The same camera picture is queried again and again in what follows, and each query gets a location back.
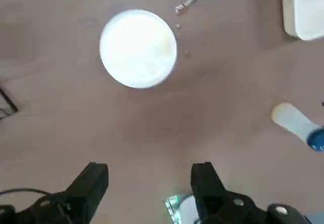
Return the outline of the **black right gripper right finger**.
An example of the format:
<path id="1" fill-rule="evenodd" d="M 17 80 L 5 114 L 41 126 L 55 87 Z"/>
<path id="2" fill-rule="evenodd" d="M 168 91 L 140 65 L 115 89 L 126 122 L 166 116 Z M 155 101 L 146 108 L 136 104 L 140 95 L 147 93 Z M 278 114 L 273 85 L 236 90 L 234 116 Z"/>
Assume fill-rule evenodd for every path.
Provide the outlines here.
<path id="1" fill-rule="evenodd" d="M 210 162 L 192 165 L 190 184 L 201 223 L 307 223 L 292 206 L 271 204 L 263 210 L 250 197 L 228 191 Z"/>

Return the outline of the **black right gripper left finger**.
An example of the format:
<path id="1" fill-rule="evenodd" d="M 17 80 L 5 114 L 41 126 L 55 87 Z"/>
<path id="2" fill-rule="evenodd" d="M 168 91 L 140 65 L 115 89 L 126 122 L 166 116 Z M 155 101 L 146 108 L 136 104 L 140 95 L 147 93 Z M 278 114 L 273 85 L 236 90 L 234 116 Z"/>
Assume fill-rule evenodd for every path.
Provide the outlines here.
<path id="1" fill-rule="evenodd" d="M 1 191 L 1 195 L 41 194 L 31 206 L 19 212 L 13 205 L 1 205 L 1 223 L 90 223 L 108 186 L 108 165 L 90 162 L 62 192 L 33 188 Z"/>

